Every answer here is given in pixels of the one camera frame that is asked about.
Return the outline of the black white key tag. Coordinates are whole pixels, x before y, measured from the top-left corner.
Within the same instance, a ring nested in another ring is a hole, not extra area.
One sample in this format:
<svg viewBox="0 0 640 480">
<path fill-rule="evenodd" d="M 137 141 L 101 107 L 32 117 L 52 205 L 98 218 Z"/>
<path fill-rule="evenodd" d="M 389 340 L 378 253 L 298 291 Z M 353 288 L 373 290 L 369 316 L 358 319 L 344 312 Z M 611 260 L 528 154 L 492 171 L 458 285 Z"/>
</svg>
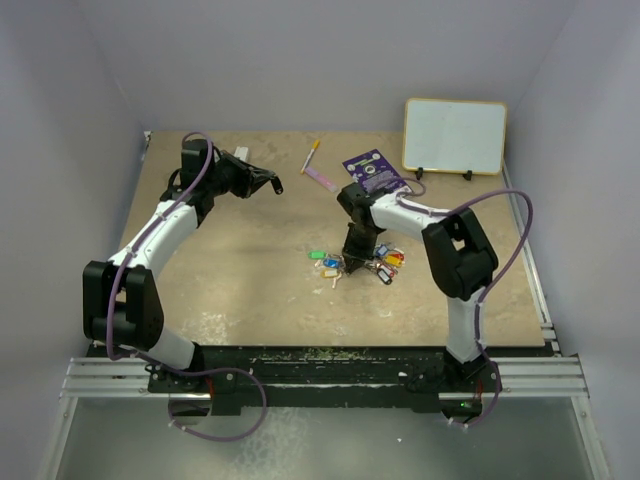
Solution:
<svg viewBox="0 0 640 480">
<path fill-rule="evenodd" d="M 277 195 L 281 195 L 284 192 L 283 185 L 278 177 L 271 179 L 271 185 Z"/>
</svg>

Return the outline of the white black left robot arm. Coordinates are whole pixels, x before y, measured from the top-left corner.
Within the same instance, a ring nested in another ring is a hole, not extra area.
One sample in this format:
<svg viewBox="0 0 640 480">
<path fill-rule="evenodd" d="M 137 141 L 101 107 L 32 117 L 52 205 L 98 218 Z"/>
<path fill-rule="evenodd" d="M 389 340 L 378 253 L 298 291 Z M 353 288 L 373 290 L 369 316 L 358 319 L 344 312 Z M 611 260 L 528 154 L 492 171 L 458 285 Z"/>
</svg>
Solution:
<svg viewBox="0 0 640 480">
<path fill-rule="evenodd" d="M 178 247 L 213 209 L 216 198 L 247 199 L 277 174 L 220 150 L 203 133 L 182 140 L 174 170 L 150 219 L 119 252 L 89 262 L 82 273 L 83 333 L 105 345 L 108 357 L 141 356 L 171 368 L 171 381 L 184 392 L 206 378 L 200 347 L 166 325 L 156 280 Z"/>
</svg>

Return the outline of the large blue key tag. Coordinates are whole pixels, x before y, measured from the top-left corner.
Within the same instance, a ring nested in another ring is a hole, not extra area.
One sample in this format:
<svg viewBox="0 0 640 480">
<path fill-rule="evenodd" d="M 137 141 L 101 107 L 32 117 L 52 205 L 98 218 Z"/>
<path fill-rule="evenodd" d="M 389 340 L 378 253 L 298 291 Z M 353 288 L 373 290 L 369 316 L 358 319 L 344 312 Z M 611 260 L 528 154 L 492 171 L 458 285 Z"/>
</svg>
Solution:
<svg viewBox="0 0 640 480">
<path fill-rule="evenodd" d="M 385 257 L 389 253 L 389 251 L 390 249 L 386 244 L 381 244 L 376 248 L 374 255 L 376 257 Z"/>
</svg>

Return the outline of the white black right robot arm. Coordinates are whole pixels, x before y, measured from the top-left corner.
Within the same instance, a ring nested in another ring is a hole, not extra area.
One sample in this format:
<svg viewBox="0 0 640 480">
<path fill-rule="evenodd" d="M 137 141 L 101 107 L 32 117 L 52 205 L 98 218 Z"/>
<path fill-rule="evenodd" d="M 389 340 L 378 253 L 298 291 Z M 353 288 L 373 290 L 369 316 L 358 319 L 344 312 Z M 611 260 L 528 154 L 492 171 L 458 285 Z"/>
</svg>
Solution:
<svg viewBox="0 0 640 480">
<path fill-rule="evenodd" d="M 341 255 L 351 274 L 371 265 L 378 236 L 387 231 L 423 243 L 435 285 L 446 296 L 446 383 L 467 391 L 480 379 L 475 360 L 484 354 L 484 299 L 499 262 L 475 213 L 468 207 L 449 211 L 404 201 L 400 192 L 367 192 L 352 183 L 337 201 L 350 218 Z"/>
</svg>

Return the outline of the yellow key tag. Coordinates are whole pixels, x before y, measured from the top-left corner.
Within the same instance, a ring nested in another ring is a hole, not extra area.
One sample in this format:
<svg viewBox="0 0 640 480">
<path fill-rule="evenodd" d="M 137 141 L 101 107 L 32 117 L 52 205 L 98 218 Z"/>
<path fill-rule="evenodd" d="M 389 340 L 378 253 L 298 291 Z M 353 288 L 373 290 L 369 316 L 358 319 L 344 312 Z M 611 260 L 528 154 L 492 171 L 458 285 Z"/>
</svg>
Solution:
<svg viewBox="0 0 640 480">
<path fill-rule="evenodd" d="M 336 278 L 339 275 L 339 271 L 337 269 L 324 269 L 321 272 L 322 278 Z"/>
<path fill-rule="evenodd" d="M 392 254 L 386 255 L 386 256 L 384 257 L 384 261 L 385 261 L 386 263 L 390 264 L 390 265 L 398 266 L 398 267 L 403 266 L 403 265 L 404 265 L 404 263 L 405 263 L 405 261 L 404 261 L 404 258 L 403 258 L 403 257 L 401 257 L 401 256 L 397 256 L 397 255 L 392 255 Z"/>
</svg>

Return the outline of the small blue key tag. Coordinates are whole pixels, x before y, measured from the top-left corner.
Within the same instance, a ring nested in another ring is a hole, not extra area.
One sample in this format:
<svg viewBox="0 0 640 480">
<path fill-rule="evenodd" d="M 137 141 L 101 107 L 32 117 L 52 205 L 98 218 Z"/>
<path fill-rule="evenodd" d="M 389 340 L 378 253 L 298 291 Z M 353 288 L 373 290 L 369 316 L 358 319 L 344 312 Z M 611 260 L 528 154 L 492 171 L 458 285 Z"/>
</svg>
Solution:
<svg viewBox="0 0 640 480">
<path fill-rule="evenodd" d="M 323 260 L 323 266 L 330 269 L 339 269 L 341 267 L 341 261 L 335 258 L 325 258 Z"/>
</svg>

